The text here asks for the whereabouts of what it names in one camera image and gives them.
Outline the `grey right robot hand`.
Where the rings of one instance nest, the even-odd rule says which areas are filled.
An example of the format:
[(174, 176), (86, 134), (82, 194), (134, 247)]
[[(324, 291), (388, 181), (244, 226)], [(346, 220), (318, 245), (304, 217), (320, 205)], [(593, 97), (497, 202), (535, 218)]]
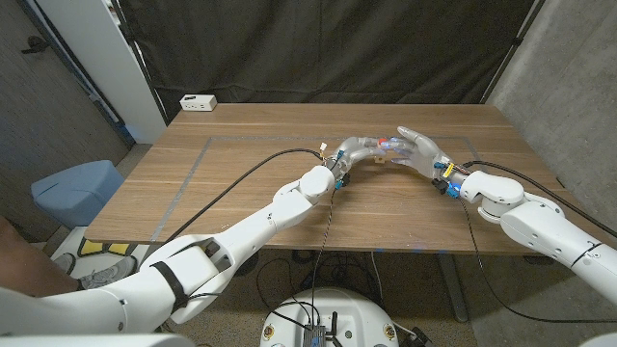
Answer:
[(441, 194), (457, 197), (469, 173), (461, 172), (430, 138), (404, 126), (398, 126), (397, 131), (400, 137), (392, 137), (379, 144), (380, 148), (393, 150), (399, 155), (392, 162), (410, 167), (429, 178)]

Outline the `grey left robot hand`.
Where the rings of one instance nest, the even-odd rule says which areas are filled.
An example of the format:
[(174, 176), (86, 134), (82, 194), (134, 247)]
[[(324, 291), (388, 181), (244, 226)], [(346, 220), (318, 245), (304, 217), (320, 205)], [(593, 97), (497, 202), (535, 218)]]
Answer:
[(368, 157), (385, 155), (386, 152), (379, 146), (378, 138), (350, 137), (327, 157), (326, 167), (333, 173), (335, 181), (338, 181), (351, 170), (355, 163)]

